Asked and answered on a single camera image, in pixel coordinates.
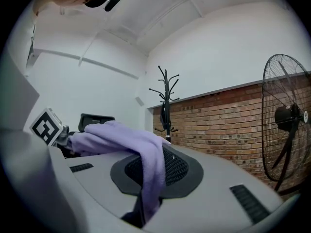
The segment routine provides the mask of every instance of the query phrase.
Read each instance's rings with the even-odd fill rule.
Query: black vent slot
[[[79,171],[82,171],[82,170],[86,170],[86,169],[89,169],[93,167],[92,164],[90,163],[85,163],[85,164],[82,164],[82,165],[77,165],[77,166],[71,166],[70,169],[73,173],[75,172],[79,172]]]
[[[165,161],[165,182],[166,186],[170,186],[186,176],[188,173],[188,164],[173,154],[172,152],[163,149],[164,161]],[[125,166],[125,174],[142,186],[143,183],[143,171],[141,157],[131,161]]]
[[[267,209],[244,185],[230,187],[230,190],[254,224],[269,216]]]

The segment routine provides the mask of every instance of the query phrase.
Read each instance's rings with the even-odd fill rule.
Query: black coat stand
[[[161,73],[163,75],[163,78],[164,78],[163,80],[159,80],[159,81],[163,81],[164,82],[165,95],[163,95],[163,93],[161,93],[159,91],[156,91],[156,90],[153,90],[153,89],[149,88],[149,90],[155,91],[155,92],[159,93],[159,96],[164,100],[164,101],[161,101],[161,103],[162,103],[161,123],[162,123],[162,126],[163,126],[163,130],[158,130],[157,128],[155,128],[155,130],[160,131],[160,132],[163,132],[163,131],[166,130],[166,140],[171,142],[170,132],[176,132],[176,131],[178,131],[178,129],[174,129],[174,127],[172,127],[172,124],[171,124],[171,120],[170,120],[170,100],[171,101],[179,100],[179,98],[171,99],[171,94],[174,94],[174,92],[172,92],[172,89],[177,84],[179,79],[177,79],[175,81],[175,83],[173,84],[171,89],[170,89],[170,81],[171,81],[171,79],[178,77],[179,74],[176,75],[176,76],[171,77],[168,80],[168,78],[167,78],[167,71],[165,70],[164,73],[163,73],[161,67],[158,66],[158,68],[160,69],[160,71],[161,71]]]

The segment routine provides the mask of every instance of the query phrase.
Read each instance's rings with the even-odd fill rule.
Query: ceiling beam
[[[199,13],[200,17],[204,17],[201,9],[199,8],[199,6],[196,4],[195,0],[190,0],[191,3],[193,4],[193,6],[195,7],[195,9],[197,10],[197,12]]]

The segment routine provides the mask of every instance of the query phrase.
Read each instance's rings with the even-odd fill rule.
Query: red brick wall
[[[171,134],[173,144],[228,159],[269,186],[276,185],[262,163],[261,84],[171,104],[171,122],[179,129]],[[162,129],[160,107],[154,109],[154,127]],[[306,173],[286,180],[280,190],[305,177]]]

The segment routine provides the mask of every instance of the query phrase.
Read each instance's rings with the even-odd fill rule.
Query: purple cloth
[[[143,168],[142,202],[146,222],[159,208],[159,196],[165,187],[165,163],[162,143],[168,141],[148,131],[133,130],[116,121],[90,124],[84,133],[69,137],[68,147],[81,156],[133,150],[141,155]]]

